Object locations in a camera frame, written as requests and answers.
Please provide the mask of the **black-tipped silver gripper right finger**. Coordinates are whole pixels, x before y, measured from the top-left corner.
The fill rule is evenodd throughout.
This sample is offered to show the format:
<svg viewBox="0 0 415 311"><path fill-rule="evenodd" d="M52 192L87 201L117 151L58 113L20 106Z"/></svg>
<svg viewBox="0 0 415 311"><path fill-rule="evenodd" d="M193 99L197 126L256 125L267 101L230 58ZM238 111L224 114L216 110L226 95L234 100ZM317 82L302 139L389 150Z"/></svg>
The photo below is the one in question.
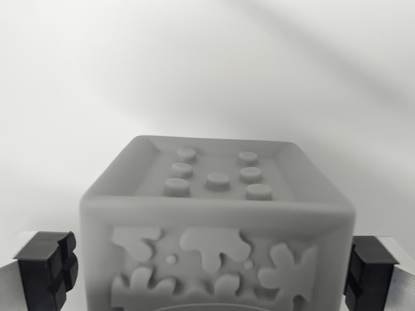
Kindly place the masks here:
<svg viewBox="0 0 415 311"><path fill-rule="evenodd" d="M414 258L389 236L354 236L344 296L348 310L414 311Z"/></svg>

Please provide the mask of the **black-tipped silver gripper left finger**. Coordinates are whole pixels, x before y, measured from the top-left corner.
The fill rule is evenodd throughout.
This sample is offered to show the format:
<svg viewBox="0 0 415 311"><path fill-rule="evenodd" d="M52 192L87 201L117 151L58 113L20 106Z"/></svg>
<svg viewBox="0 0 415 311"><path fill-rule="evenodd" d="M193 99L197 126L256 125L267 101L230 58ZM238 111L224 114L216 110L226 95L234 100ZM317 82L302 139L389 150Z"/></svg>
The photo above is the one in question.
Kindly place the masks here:
<svg viewBox="0 0 415 311"><path fill-rule="evenodd" d="M61 310L78 277L71 231L24 231L1 248L1 310Z"/></svg>

